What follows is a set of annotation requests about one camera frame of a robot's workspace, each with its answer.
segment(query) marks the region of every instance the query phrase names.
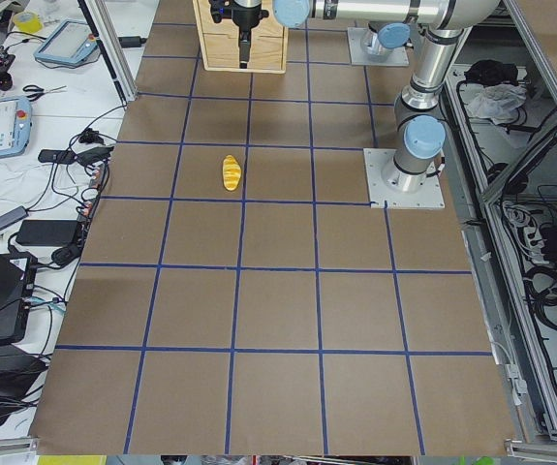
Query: wooden crate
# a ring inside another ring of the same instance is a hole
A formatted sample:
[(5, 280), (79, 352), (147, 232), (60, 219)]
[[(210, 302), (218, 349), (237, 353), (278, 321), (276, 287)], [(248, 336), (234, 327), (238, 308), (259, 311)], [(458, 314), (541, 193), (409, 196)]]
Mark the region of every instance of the wooden crate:
[(269, 17), (252, 30), (252, 48), (248, 68), (239, 68), (239, 30), (230, 19), (213, 22), (207, 0), (192, 0), (201, 40), (202, 61), (207, 71), (243, 73), (284, 73), (287, 70), (289, 29), (273, 16), (272, 0), (263, 0)]

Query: black cord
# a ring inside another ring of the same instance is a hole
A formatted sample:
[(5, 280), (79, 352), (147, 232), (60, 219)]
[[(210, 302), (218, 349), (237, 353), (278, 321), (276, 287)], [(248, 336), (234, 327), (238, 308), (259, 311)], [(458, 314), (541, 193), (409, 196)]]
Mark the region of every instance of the black cord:
[(47, 293), (50, 293), (50, 294), (60, 298), (61, 303), (65, 303), (65, 298), (63, 298), (63, 296), (61, 294), (53, 291), (52, 289), (45, 288), (44, 286), (40, 286), (39, 284), (33, 284), (33, 288), (34, 289), (41, 289), (42, 291), (46, 291)]
[(10, 46), (6, 46), (6, 47), (5, 47), (5, 51), (9, 51), (9, 49), (10, 49), (11, 47), (19, 46), (19, 45), (21, 45), (21, 44), (28, 44), (30, 41), (34, 41), (35, 39), (36, 39), (36, 38), (28, 38), (28, 39), (24, 39), (24, 40), (21, 40), (21, 41), (19, 41), (19, 42), (16, 42), (15, 44), (11, 44)]
[(33, 208), (34, 208), (35, 206), (37, 206), (37, 205), (44, 199), (44, 197), (46, 196), (47, 189), (49, 188), (49, 182), (50, 182), (50, 180), (52, 179), (52, 175), (53, 175), (53, 173), (54, 173), (54, 165), (55, 165), (55, 164), (52, 163), (52, 166), (51, 166), (50, 169), (49, 169), (49, 176), (47, 177), (46, 188), (43, 190), (43, 192), (42, 192), (41, 195), (37, 198), (37, 200), (36, 200), (32, 205), (30, 205), (28, 208), (26, 208), (26, 211), (27, 211), (28, 213), (33, 212), (33, 211), (34, 211)]
[(17, 252), (17, 249), (13, 245), (11, 245), (11, 241), (17, 237), (17, 234), (18, 232), (14, 232), (7, 239), (7, 250), (9, 251), (10, 254)]
[(52, 357), (52, 354), (5, 354), (5, 355), (1, 355), (0, 357), (26, 357), (26, 356), (31, 356), (31, 357), (36, 357), (39, 356), (41, 358), (45, 358), (47, 360), (49, 360)]
[(74, 278), (76, 277), (76, 271), (79, 265), (80, 265), (80, 259), (76, 259), (76, 265), (74, 266), (72, 275), (69, 277), (69, 280), (67, 281), (67, 286), (65, 286), (65, 292), (63, 293), (63, 296), (65, 296), (65, 298), (67, 298), (67, 293), (69, 292), (69, 289), (72, 286), (72, 283), (74, 282)]
[(34, 37), (35, 39), (41, 39), (42, 41), (47, 39), (47, 37), (44, 36), (38, 36), (37, 34), (29, 34), (28, 32), (21, 32), (21, 31), (10, 31), (7, 33), (7, 37), (11, 36), (12, 34), (21, 34), (22, 36), (30, 36), (30, 37)]

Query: white table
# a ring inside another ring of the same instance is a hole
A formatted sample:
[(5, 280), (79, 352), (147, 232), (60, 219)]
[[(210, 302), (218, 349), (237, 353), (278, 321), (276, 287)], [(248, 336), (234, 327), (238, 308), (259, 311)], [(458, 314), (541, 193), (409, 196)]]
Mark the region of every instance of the white table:
[[(59, 0), (60, 9), (51, 17), (58, 19), (82, 19), (81, 12), (75, 0)], [(112, 22), (119, 36), (147, 37), (157, 9), (159, 0), (136, 0), (108, 2)], [(40, 13), (43, 0), (32, 0), (28, 11)], [(56, 24), (51, 24), (39, 31), (39, 35), (47, 35)], [(23, 36), (11, 35), (5, 45), (21, 41)], [(50, 165), (42, 165), (37, 156), (43, 148), (65, 148), (69, 138), (83, 130), (92, 119), (109, 109), (121, 105), (103, 57), (99, 61), (75, 70), (50, 70), (42, 67), (33, 59), (33, 51), (39, 46), (36, 42), (21, 44), (10, 50), (16, 55), (15, 63), (10, 69), (14, 79), (14, 87), (8, 92), (1, 92), (2, 96), (22, 95), (21, 88), (27, 84), (37, 84), (43, 88), (67, 85), (66, 92), (48, 94), (33, 104), (33, 126), (31, 137), (25, 152), (16, 157), (0, 159), (0, 215), (19, 205), (28, 206), (34, 202), (46, 187)], [(142, 48), (124, 50), (134, 76), (138, 72), (142, 57)], [(93, 129), (102, 134), (116, 138), (121, 127), (124, 111), (114, 111), (91, 124)], [(91, 145), (76, 145), (77, 151), (90, 148)], [(72, 194), (75, 189), (72, 181), (65, 173), (65, 167), (59, 167), (57, 188), (64, 188), (64, 192)], [(81, 190), (88, 185), (88, 176), (80, 166), (72, 166), (70, 173)], [(64, 198), (49, 191), (37, 208), (55, 205)], [(68, 201), (61, 206), (44, 212), (30, 215), (31, 219), (75, 219), (77, 218), (76, 204)], [(7, 252), (7, 239), (19, 229), (19, 224), (13, 225), (0, 233), (0, 253)], [(49, 255), (54, 248), (33, 247), (27, 249), (41, 262), (49, 262)], [(37, 273), (36, 284), (52, 289), (62, 294), (70, 279), (76, 263), (68, 265), (63, 270), (40, 270)], [(34, 296), (50, 300), (47, 292), (36, 290)], [(56, 338), (63, 320), (62, 315), (54, 311), (52, 334), (47, 341), (45, 354), (50, 354), (56, 343)], [(34, 310), (28, 318), (26, 336), (16, 345), (27, 353), (39, 353), (44, 348), (47, 330), (49, 328), (49, 312), (46, 307)], [(40, 375), (33, 388), (40, 386), (46, 374)], [(34, 400), (39, 393), (26, 400)], [(0, 426), (1, 439), (15, 439), (26, 437), (35, 409), (13, 414)]]

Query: white cable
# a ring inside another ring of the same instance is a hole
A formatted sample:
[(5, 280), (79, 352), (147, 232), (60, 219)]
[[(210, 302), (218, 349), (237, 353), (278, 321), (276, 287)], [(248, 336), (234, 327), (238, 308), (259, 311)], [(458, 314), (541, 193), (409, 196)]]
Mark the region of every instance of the white cable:
[(504, 352), (504, 355), (507, 356), (507, 360), (509, 361), (509, 363), (514, 363), (516, 365), (514, 357), (511, 356), (511, 353), (509, 352), (509, 350), (503, 344), (500, 344), (499, 342), (496, 342), (496, 341), (491, 341), (491, 344), (494, 344), (495, 346), (502, 349), (502, 351)]

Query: metal bracket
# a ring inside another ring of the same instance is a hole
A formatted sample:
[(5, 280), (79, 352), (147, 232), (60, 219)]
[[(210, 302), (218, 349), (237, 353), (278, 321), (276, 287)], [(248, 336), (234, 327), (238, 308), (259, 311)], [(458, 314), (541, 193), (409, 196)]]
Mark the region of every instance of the metal bracket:
[(349, 38), (349, 53), (352, 57), (352, 65), (365, 66), (388, 66), (388, 67), (407, 67), (410, 60), (407, 51), (403, 46), (394, 49), (391, 53), (384, 56), (375, 56), (362, 48), (362, 37), (367, 29), (363, 27), (348, 27), (347, 36)]
[[(382, 168), (394, 156), (393, 149), (364, 149), (368, 198), (372, 208), (422, 208), (440, 210), (445, 207), (437, 176), (427, 177), (419, 191), (405, 194), (391, 189), (382, 180)], [(435, 171), (435, 165), (429, 169)]]

